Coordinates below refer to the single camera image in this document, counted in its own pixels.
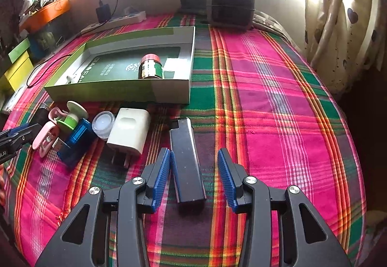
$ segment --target curtain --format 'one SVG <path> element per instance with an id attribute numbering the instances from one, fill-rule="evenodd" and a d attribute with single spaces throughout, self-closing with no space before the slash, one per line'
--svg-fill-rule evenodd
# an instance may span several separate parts
<path id="1" fill-rule="evenodd" d="M 380 70 L 386 38 L 381 0 L 306 0 L 305 52 L 331 93 L 340 97 L 364 69 Z"/>

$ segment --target black cable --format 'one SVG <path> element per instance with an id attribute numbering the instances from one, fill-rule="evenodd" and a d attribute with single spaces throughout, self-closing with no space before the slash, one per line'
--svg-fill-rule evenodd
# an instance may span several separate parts
<path id="1" fill-rule="evenodd" d="M 117 0 L 116 1 L 116 7 L 114 7 L 114 10 L 113 10 L 113 13 L 112 13 L 112 17 L 114 16 L 114 14 L 115 14 L 115 12 L 116 12 L 116 9 L 117 9 L 117 6 L 118 6 L 118 4 L 119 4 L 119 0 Z M 100 26 L 96 26 L 95 28 L 92 28 L 92 29 L 90 29 L 89 31 L 86 31 L 84 34 L 82 34 L 82 35 L 85 35 L 86 33 L 89 33 L 90 31 L 93 31 L 93 30 L 95 30 L 95 29 L 98 29 L 98 28 L 100 28 L 100 27 L 102 27 L 103 25 L 105 25 L 107 22 L 109 22 L 110 20 L 107 20 L 107 21 L 105 21 L 103 24 L 101 24 Z"/>
<path id="2" fill-rule="evenodd" d="M 62 58 L 64 58 L 64 57 L 69 57 L 69 56 L 71 56 L 71 55 L 72 55 L 72 54 L 63 55 L 63 56 L 57 58 L 55 61 L 53 61 L 53 62 L 50 64 L 50 66 L 48 66 L 48 67 L 46 68 L 46 70 L 40 75 L 40 77 L 39 77 L 34 83 L 31 83 L 31 84 L 29 85 L 29 84 L 28 84 L 28 81 L 30 80 L 30 78 L 31 78 L 32 74 L 34 73 L 35 69 L 37 69 L 38 67 L 40 67 L 40 66 L 43 65 L 44 63 L 47 63 L 48 61 L 50 61 L 53 57 L 55 57 L 55 55 L 54 55 L 54 56 L 51 56 L 48 60 L 46 60 L 46 61 L 40 63 L 39 65 L 36 65 L 35 68 L 32 70 L 32 73 L 31 73 L 31 74 L 28 76 L 28 78 L 27 78 L 27 89 L 30 89 L 30 88 L 32 88 L 32 87 L 35 87 L 35 86 L 39 83 L 40 79 L 42 79 L 42 77 L 45 75 L 45 73 L 47 72 L 47 70 L 49 70 L 50 67 L 51 67 L 53 64 L 55 64 L 58 60 L 60 60 L 60 59 L 62 59 Z"/>
<path id="3" fill-rule="evenodd" d="M 116 1 L 116 6 L 114 7 L 114 10 L 113 10 L 113 13 L 112 13 L 112 17 L 113 17 L 113 15 L 114 15 L 115 12 L 116 12 L 116 9 L 117 9 L 118 4 L 119 4 L 119 0 Z M 102 26 L 103 26 L 105 23 L 107 23 L 107 22 L 109 22 L 109 20 L 105 21 L 105 22 L 104 22 L 103 24 L 101 24 L 100 26 L 97 26 L 97 27 L 95 27 L 95 28 L 93 28 L 93 29 L 91 29 L 91 30 L 85 32 L 84 34 L 80 34 L 79 36 L 85 35 L 86 33 L 90 32 L 90 31 L 93 31 L 93 30 L 95 30 L 95 29 L 98 29 L 98 28 L 102 27 Z M 34 73 L 35 69 L 38 68 L 39 66 L 43 65 L 44 63 L 47 63 L 49 60 L 51 60 L 53 57 L 55 57 L 55 55 L 54 55 L 54 56 L 51 56 L 48 60 L 46 60 L 46 61 L 40 63 L 39 65 L 37 65 L 37 66 L 33 69 L 32 73 L 31 73 L 31 74 L 28 76 L 28 78 L 27 78 L 27 89 L 30 89 L 30 88 L 36 86 L 36 85 L 38 84 L 38 82 L 40 81 L 40 79 L 42 79 L 42 77 L 44 76 L 44 74 L 46 73 L 46 71 L 47 71 L 53 64 L 55 64 L 58 60 L 60 60 L 60 59 L 62 59 L 62 58 L 64 58 L 64 57 L 71 56 L 71 55 L 72 55 L 72 54 L 70 54 L 70 55 L 64 55 L 64 56 L 61 56 L 61 57 L 57 58 L 54 62 L 52 62 L 52 63 L 50 64 L 49 67 L 47 67 L 47 69 L 41 74 L 41 76 L 38 78 L 38 80 L 36 80 L 33 84 L 31 83 L 31 85 L 28 85 L 28 81 L 30 80 L 30 78 L 31 78 L 32 74 Z"/>

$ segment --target open cardboard box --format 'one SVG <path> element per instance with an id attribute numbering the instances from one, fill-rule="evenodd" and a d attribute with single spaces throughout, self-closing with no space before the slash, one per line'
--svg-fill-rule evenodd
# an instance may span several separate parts
<path id="1" fill-rule="evenodd" d="M 55 102 L 188 104 L 194 46 L 195 27 L 133 31 L 89 41 L 63 63 L 45 89 Z M 141 58 L 148 53 L 160 57 L 164 79 L 138 79 Z"/>

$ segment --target white round cap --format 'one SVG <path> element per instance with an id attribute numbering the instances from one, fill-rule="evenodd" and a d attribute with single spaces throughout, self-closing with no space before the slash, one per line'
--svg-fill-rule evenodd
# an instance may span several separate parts
<path id="1" fill-rule="evenodd" d="M 110 135 L 110 132 L 113 128 L 115 116 L 112 112 L 103 111 L 98 113 L 91 124 L 95 134 L 102 140 L 107 141 Z"/>

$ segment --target plaid bedsheet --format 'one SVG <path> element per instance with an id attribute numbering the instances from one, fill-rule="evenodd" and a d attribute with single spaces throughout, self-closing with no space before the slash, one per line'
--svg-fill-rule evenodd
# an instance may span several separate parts
<path id="1" fill-rule="evenodd" d="M 202 20 L 189 15 L 149 17 L 140 24 L 75 39 L 57 54 L 69 54 L 89 39 L 111 34 L 167 26 L 197 28 L 190 105 L 83 104 L 90 119 L 102 110 L 117 113 L 122 106 L 146 108 L 151 113 L 144 154 L 131 162 L 128 171 L 111 164 L 113 152 L 102 140 L 94 143 L 72 172 L 54 152 L 41 159 L 27 145 L 5 164 L 0 173 L 7 193 L 5 215 L 32 266 L 88 188 L 115 188 L 139 175 L 155 161 L 161 147 L 169 146 L 166 123 L 179 116 L 192 120 L 208 198 L 200 215 L 180 216 L 174 184 L 168 180 L 160 208 L 145 216 L 151 266 L 237 265 L 245 216 L 233 214 L 226 206 L 216 164 L 222 147 L 248 174 L 267 185 L 301 187 L 352 263 L 357 262 L 365 228 L 363 180 L 348 127 L 332 97 L 283 39 L 257 30 L 218 30 Z M 24 93 L 5 129 L 27 122 L 42 102 L 52 103 L 43 86 L 62 62 L 50 67 L 39 84 Z M 276 265 L 275 225 L 273 235 L 272 263 Z M 114 224 L 110 254 L 115 266 Z"/>

